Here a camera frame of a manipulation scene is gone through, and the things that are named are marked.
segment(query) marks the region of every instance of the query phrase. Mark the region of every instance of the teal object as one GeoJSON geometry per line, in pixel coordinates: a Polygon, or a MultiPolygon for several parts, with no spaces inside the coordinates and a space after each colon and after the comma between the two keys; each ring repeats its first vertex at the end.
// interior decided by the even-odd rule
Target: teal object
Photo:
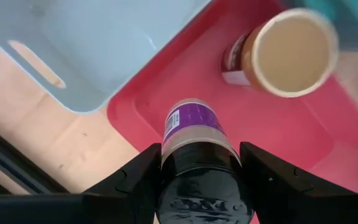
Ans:
{"type": "Polygon", "coordinates": [[[287,7],[307,7],[325,15],[339,34],[341,50],[358,51],[358,0],[281,0],[287,7]]]}

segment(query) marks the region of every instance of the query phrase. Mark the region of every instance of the pink tray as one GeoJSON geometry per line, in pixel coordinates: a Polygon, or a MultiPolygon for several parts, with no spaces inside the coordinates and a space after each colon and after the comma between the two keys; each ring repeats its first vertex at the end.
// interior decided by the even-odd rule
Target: pink tray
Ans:
{"type": "Polygon", "coordinates": [[[142,151],[162,141],[173,104],[199,98],[215,110],[234,148],[249,141],[358,192],[358,110],[335,78],[286,99],[221,77],[223,50],[281,10],[270,0],[213,1],[111,100],[111,124],[142,151]]]}

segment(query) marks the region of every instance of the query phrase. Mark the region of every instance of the floor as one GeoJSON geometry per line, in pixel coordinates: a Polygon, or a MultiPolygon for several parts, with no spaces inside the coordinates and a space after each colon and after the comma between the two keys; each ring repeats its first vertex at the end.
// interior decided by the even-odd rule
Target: floor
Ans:
{"type": "MultiPolygon", "coordinates": [[[[358,104],[358,53],[343,52],[337,72],[358,104]]],[[[0,51],[0,135],[71,192],[82,192],[138,154],[105,111],[67,111],[0,51]]],[[[2,173],[0,183],[25,194],[2,173]]]]}

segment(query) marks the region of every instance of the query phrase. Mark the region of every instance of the bin handle hole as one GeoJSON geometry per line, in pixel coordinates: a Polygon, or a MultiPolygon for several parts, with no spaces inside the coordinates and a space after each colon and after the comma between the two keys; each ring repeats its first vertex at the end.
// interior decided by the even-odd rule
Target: bin handle hole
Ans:
{"type": "Polygon", "coordinates": [[[64,89],[65,83],[61,80],[55,72],[52,71],[31,49],[26,45],[16,41],[9,40],[8,44],[15,49],[15,51],[28,61],[37,72],[39,72],[48,82],[54,86],[64,89]]]}

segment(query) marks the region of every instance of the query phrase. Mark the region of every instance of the purple label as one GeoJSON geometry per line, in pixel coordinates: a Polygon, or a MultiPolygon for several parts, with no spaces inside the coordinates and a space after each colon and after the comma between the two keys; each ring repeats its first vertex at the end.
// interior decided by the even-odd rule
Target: purple label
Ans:
{"type": "Polygon", "coordinates": [[[204,125],[217,129],[224,134],[214,111],[199,103],[186,103],[175,108],[165,122],[165,141],[182,128],[192,125],[204,125]]]}

